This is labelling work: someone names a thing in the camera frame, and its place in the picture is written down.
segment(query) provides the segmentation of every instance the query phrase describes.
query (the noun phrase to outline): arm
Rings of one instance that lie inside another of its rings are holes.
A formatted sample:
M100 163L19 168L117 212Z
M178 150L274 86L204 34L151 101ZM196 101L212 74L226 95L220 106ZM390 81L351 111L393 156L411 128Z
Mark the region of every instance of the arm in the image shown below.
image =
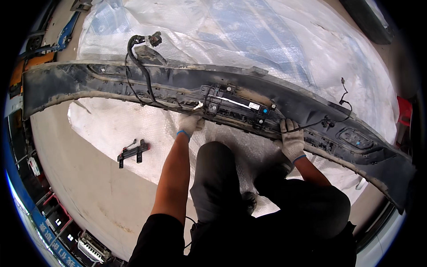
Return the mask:
M326 186L331 185L328 179L311 163L307 157L302 157L294 162L304 181L311 182L316 185Z
M190 183L190 160L188 142L193 132L203 126L200 116L179 117L179 131L164 162L156 191L152 214L167 214L185 224L185 208Z
M290 119L280 122L283 154L295 165L304 181L319 186L331 185L328 179L305 156L304 131L286 133L296 128L298 128L298 124Z

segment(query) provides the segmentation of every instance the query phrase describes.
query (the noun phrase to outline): person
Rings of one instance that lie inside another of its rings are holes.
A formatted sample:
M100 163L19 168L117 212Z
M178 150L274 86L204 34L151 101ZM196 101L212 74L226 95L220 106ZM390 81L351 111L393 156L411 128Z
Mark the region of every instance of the person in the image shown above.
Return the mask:
M190 252L183 255L190 181L188 143L200 122L199 116L179 117L179 131L164 163L152 212L128 267L150 260L204 265L277 260L297 265L355 265L350 201L306 158L302 130L282 134L285 160L268 166L254 180L259 195L280 208L258 218L251 216L254 197L240 194L232 151L219 142L200 147L190 189L198 220L191 229ZM280 126L282 132L298 127L290 119ZM285 179L292 164L303 181Z

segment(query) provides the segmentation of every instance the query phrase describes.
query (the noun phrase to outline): black bracket on floor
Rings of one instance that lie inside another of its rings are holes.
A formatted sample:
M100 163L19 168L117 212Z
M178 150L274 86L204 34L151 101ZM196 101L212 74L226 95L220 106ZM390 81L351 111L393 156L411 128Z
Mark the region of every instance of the black bracket on floor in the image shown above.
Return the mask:
M123 148L123 151L120 155L117 156L117 161L119 162L119 169L123 169L123 160L126 158L130 158L136 155L136 163L142 162L142 152L150 150L150 144L144 142L144 139L141 139L140 146L134 147L130 150L127 147Z

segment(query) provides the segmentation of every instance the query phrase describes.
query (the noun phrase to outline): black shirt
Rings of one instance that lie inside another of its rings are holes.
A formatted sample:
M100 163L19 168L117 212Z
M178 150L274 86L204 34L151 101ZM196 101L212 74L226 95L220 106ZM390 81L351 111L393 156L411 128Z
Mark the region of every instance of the black shirt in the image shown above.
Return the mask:
M287 225L275 225L274 221L258 222L251 216L224 218L193 229L191 251L184 256L183 225L172 216L153 214L144 224L127 266L143 266L151 261L184 261L198 265L236 261L354 266L353 229L348 222L338 236L320 240L307 236L291 221Z

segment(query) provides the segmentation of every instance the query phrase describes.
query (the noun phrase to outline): gloved hand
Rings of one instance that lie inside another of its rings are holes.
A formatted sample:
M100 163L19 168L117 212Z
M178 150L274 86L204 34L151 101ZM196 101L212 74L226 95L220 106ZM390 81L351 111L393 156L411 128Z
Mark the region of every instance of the gloved hand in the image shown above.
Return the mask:
M298 124L290 119L280 121L281 132L291 131L298 128ZM291 133L282 133L282 142L275 142L281 149L283 154L292 162L301 157L305 157L304 153L304 131L299 130Z
M180 114L178 118L178 133L184 131L188 139L191 138L194 131L200 131L205 126L205 120L201 116L189 116Z

